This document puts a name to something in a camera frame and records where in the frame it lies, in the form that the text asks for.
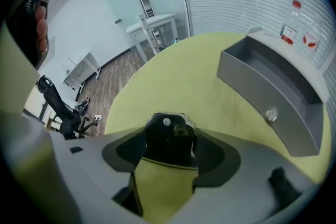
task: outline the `plastic bottle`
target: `plastic bottle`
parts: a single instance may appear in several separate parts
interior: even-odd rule
[[[298,33],[300,23],[300,8],[301,3],[293,0],[292,8],[288,11],[285,22],[283,23],[280,38],[286,41],[291,46],[294,43],[296,34]]]
[[[321,38],[321,24],[322,18],[316,16],[313,22],[307,26],[303,32],[302,42],[299,46],[299,53],[310,60],[316,51]]]

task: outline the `yellow-green round table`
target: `yellow-green round table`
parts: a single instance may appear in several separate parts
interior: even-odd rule
[[[183,112],[197,127],[225,133],[273,148],[315,183],[325,178],[331,131],[324,108],[318,156],[292,157],[264,117],[217,77],[220,51],[243,34],[209,33],[184,39],[160,52],[136,72],[113,101],[105,133],[144,126],[154,112]],[[192,195],[197,171],[140,161],[135,171],[144,219],[167,221]]]

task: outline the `black chair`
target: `black chair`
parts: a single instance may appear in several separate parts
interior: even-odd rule
[[[56,116],[62,120],[59,132],[66,140],[76,139],[75,132],[79,133],[78,138],[84,138],[84,133],[88,128],[92,125],[97,126],[96,122],[91,122],[84,127],[85,121],[89,121],[89,119],[84,116],[85,118],[82,120],[82,117],[79,115],[77,110],[70,111],[67,109],[63,100],[59,96],[55,85],[45,75],[38,80],[37,88],[40,93],[43,93],[43,97],[46,102],[56,112]]]

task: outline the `finger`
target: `finger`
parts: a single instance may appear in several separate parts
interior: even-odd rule
[[[42,40],[42,39],[46,38],[47,32],[48,32],[48,24],[47,24],[46,20],[41,19],[37,22],[36,32],[37,32],[37,39],[38,40]]]
[[[35,19],[36,21],[39,21],[41,19],[45,19],[46,18],[46,14],[47,14],[47,9],[43,6],[39,6],[36,10],[35,10]]]
[[[41,52],[45,52],[48,49],[48,42],[46,39],[42,39],[39,43],[39,49]]]

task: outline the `gray metal tray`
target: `gray metal tray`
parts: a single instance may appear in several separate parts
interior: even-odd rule
[[[292,156],[318,155],[323,104],[305,77],[283,56],[245,37],[221,52],[217,76],[263,116],[275,110],[274,128]]]

